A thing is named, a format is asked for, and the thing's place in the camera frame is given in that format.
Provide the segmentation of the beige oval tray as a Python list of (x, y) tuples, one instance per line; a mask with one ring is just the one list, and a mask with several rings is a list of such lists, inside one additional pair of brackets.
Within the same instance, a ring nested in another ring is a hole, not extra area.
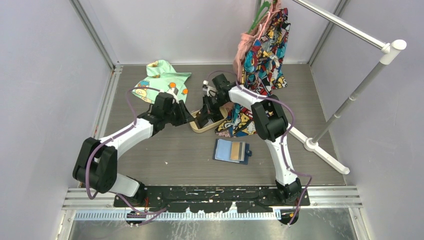
[(198, 127), (198, 125), (196, 124), (195, 121), (192, 121), (189, 123), (191, 129), (197, 133), (197, 134), (201, 134), (204, 133), (208, 130), (214, 129), (216, 127), (218, 127), (228, 116), (228, 111), (224, 108), (224, 107), (220, 107), (219, 108), (220, 114), (222, 116), (222, 119), (217, 120), (217, 121), (213, 121), (213, 120), (209, 120), (207, 122), (207, 124), (204, 127)]

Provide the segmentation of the navy blue card holder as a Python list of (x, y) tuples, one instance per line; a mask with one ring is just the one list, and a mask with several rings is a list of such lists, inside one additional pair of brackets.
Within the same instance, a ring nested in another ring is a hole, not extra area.
[(252, 156), (250, 145), (244, 141), (216, 139), (212, 158), (217, 161), (247, 165)]

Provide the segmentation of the tan credit card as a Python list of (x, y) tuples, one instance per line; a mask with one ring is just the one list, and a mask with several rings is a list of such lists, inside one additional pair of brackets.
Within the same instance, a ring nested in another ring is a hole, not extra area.
[(234, 162), (240, 162), (243, 160), (243, 143), (242, 142), (232, 142), (230, 148), (230, 156), (229, 159)]

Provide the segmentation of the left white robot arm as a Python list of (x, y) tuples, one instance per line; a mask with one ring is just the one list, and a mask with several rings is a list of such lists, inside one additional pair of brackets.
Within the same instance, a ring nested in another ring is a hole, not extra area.
[(137, 115), (128, 126), (101, 139), (85, 139), (72, 176), (85, 184), (91, 200), (98, 193), (115, 193), (126, 196), (133, 206), (141, 206), (146, 200), (145, 185), (118, 173), (119, 158), (136, 144), (163, 130), (167, 124), (180, 126), (193, 121), (194, 117), (182, 100), (177, 101), (170, 93), (160, 92), (149, 111)]

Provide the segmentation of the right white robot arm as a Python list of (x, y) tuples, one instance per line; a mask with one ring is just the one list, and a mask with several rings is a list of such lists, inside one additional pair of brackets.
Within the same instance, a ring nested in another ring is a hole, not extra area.
[(224, 105), (229, 102), (246, 107), (251, 112), (254, 130), (265, 141), (275, 169), (277, 198), (283, 205), (301, 201), (307, 191), (300, 177), (311, 175), (294, 169), (288, 146), (288, 133), (293, 129), (284, 108), (287, 107), (276, 95), (264, 96), (230, 82), (224, 74), (214, 77), (213, 86), (207, 80), (202, 83), (202, 108), (193, 112), (193, 130), (198, 132), (221, 124), (226, 118)]

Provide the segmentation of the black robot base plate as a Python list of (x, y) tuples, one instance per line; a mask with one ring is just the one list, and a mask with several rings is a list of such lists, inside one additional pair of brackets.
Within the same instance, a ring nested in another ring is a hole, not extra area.
[(273, 207), (295, 207), (310, 205), (308, 195), (284, 200), (278, 196), (276, 186), (147, 186), (139, 199), (118, 196), (114, 207), (130, 205), (142, 210), (157, 212), (166, 209), (169, 213), (226, 213), (232, 206), (238, 213), (266, 213)]

